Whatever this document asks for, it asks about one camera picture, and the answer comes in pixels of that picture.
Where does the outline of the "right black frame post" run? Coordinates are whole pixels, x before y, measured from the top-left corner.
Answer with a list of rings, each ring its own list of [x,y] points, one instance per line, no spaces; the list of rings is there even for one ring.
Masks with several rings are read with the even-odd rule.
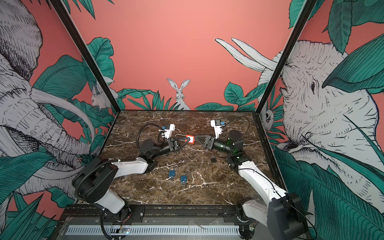
[[[259,102],[258,108],[256,109],[256,113],[260,114],[270,93],[273,90],[273,87],[275,86],[276,81],[280,78],[280,74],[282,73],[282,70],[288,60],[288,57],[293,51],[293,48],[295,46],[295,43],[297,42],[298,38],[300,37],[302,30],[312,13],[312,10],[315,7],[316,0],[308,0],[304,2],[304,6],[301,9],[301,12],[298,16],[297,22],[294,25],[294,28],[291,32],[291,35],[286,43],[286,46],[282,52],[282,55],[278,61],[277,67],[275,68],[272,77],[266,87],[266,91],[263,94],[263,97],[261,101]]]

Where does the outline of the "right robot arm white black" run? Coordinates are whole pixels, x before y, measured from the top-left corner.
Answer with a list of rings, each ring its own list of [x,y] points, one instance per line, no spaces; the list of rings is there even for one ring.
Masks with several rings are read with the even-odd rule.
[[[207,150],[226,153],[231,170],[245,179],[263,199],[263,204],[253,199],[238,204],[242,221],[253,219],[263,224],[275,240],[293,240],[308,232],[300,197],[289,194],[262,173],[245,152],[241,132],[230,131],[226,140],[210,135],[198,135],[195,140]]]

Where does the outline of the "blue padlock left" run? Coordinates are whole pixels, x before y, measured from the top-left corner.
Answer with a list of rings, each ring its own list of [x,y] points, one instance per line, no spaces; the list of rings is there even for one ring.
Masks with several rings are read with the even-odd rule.
[[[170,170],[169,171],[169,179],[174,180],[176,176],[176,171],[175,170]]]

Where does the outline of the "black frame post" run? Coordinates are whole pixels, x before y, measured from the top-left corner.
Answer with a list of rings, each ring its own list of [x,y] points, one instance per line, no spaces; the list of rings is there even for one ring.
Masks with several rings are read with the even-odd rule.
[[[86,64],[90,68],[92,74],[98,81],[98,83],[101,85],[104,93],[106,94],[108,100],[111,102],[113,109],[119,114],[121,112],[121,109],[115,100],[115,97],[113,97],[112,92],[109,89],[109,86],[104,80],[104,77],[101,73],[101,70],[99,69],[95,59],[93,58],[92,54],[90,53],[83,37],[79,33],[76,25],[74,24],[65,4],[62,1],[57,0],[50,0],[50,4],[54,8],[55,12],[59,16],[61,22],[65,26],[66,30],[68,31],[69,35],[71,36],[72,40],[74,41],[76,47],[78,48],[79,52],[81,53],[82,57],[84,58]]]
[[[294,25],[294,28],[291,32],[291,35],[286,43],[286,46],[282,52],[282,55],[278,61],[277,67],[275,68],[272,77],[266,87],[266,91],[263,94],[263,97],[261,101],[259,102],[258,108],[256,109],[256,113],[260,114],[270,93],[273,90],[273,87],[275,86],[276,81],[280,78],[280,74],[282,73],[282,70],[288,60],[288,57],[293,51],[293,48],[295,46],[295,43],[297,42],[298,38],[300,37],[302,30],[312,13],[312,10],[315,7],[316,0],[308,0],[304,2],[304,6],[301,9],[301,12],[298,16],[297,22]]]

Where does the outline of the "blue padlock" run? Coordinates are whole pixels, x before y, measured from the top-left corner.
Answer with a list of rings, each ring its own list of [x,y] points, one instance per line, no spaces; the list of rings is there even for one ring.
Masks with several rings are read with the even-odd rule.
[[[176,176],[176,171],[175,170],[170,170],[169,171],[169,179],[174,180]]]
[[[182,175],[180,181],[182,185],[186,185],[188,183],[188,177],[186,175]]]

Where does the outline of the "black padlock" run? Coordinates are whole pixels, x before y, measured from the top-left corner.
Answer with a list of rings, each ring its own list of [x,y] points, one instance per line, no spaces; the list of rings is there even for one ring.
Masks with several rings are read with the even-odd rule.
[[[211,163],[216,163],[217,162],[217,158],[214,157],[214,156],[211,156],[210,161],[211,161]]]

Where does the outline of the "blue padlock middle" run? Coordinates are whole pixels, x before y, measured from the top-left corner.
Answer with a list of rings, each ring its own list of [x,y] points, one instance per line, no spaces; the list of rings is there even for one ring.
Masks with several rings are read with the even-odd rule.
[[[186,175],[182,175],[180,181],[182,185],[186,185],[188,183],[188,177]]]

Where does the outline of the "left black frame post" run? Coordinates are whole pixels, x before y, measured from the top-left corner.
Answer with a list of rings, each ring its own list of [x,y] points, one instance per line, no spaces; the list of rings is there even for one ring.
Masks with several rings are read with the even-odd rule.
[[[76,47],[78,48],[79,52],[81,53],[82,57],[84,58],[86,64],[90,68],[92,74],[98,81],[98,83],[101,85],[104,93],[106,94],[108,100],[111,102],[113,109],[119,114],[121,112],[121,109],[115,100],[115,97],[113,97],[112,92],[109,89],[109,86],[104,80],[104,77],[101,73],[101,70],[99,69],[95,59],[93,58],[92,54],[90,53],[83,37],[79,33],[76,25],[74,24],[65,4],[62,1],[57,0],[50,0],[50,4],[54,8],[55,12],[59,16],[61,22],[65,26],[66,30],[68,31],[69,35],[71,36],[72,40],[74,41]]]

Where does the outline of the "black front mounting rail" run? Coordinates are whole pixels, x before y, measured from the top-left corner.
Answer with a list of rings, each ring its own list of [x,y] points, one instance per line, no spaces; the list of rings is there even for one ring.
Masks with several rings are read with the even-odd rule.
[[[111,213],[103,214],[105,222],[143,223],[148,218],[223,218],[225,223],[242,225],[256,222],[245,216],[237,205],[130,205],[125,218]]]

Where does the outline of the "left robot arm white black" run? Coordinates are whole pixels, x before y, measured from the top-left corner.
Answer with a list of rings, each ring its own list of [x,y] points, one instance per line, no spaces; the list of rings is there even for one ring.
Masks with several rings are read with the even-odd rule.
[[[147,139],[139,147],[141,154],[134,159],[105,159],[98,156],[73,179],[75,196],[99,207],[102,215],[106,214],[118,222],[124,222],[131,217],[132,210],[126,200],[110,189],[114,179],[149,173],[157,166],[156,157],[179,151],[186,143],[186,140],[169,138],[157,145]]]

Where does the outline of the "red padlock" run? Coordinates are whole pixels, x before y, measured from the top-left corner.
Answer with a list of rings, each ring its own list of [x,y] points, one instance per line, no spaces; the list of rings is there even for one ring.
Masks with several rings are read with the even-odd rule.
[[[184,147],[186,147],[188,144],[194,144],[195,143],[195,136],[192,135],[181,135],[181,134],[176,134],[175,138],[177,140],[177,150],[181,150]]]

